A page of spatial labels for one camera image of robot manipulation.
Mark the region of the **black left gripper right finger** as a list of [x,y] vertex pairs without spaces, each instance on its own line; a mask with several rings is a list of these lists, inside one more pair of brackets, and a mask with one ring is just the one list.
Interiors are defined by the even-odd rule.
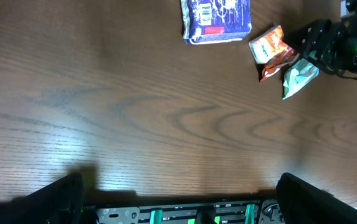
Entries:
[[276,193],[285,223],[357,224],[357,209],[291,173],[282,174]]

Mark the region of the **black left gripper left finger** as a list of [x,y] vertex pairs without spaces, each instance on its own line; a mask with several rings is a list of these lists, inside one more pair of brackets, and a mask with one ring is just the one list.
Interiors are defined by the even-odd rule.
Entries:
[[0,209],[0,223],[78,223],[83,190],[82,175],[69,174]]

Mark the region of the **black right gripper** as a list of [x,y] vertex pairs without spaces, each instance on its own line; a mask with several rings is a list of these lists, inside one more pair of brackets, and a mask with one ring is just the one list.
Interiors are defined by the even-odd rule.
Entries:
[[301,55],[321,70],[340,70],[338,41],[347,34],[342,22],[315,20],[302,28]]

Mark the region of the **teal snack packet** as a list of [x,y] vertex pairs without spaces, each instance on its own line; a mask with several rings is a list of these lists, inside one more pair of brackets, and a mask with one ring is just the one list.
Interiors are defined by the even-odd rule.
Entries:
[[305,85],[319,75],[319,69],[304,58],[290,67],[283,81],[283,100],[299,92]]

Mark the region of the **orange white snack packet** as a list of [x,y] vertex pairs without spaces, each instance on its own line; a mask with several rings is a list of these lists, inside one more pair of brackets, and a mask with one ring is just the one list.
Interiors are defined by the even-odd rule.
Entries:
[[270,28],[261,36],[249,42],[252,55],[256,64],[266,64],[276,55],[287,49],[288,45],[282,39],[284,37],[281,25]]

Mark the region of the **red purple snack bag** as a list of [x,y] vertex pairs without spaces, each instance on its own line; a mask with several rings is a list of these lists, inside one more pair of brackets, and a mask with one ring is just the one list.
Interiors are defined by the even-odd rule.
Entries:
[[250,0],[181,0],[181,12],[190,45],[240,41],[252,29]]

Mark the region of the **brown orange snack packet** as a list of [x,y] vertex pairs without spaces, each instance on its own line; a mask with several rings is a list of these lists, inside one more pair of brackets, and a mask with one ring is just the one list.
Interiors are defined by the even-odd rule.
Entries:
[[274,56],[267,62],[266,65],[264,65],[261,72],[260,82],[263,82],[269,77],[275,75],[282,67],[294,63],[299,56],[300,54],[296,50],[291,47],[287,47],[284,51]]

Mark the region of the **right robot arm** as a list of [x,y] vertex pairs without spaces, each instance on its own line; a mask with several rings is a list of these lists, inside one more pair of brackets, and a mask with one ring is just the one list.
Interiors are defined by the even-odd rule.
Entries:
[[303,58],[325,73],[357,73],[357,0],[341,2],[340,22],[312,22],[300,51]]

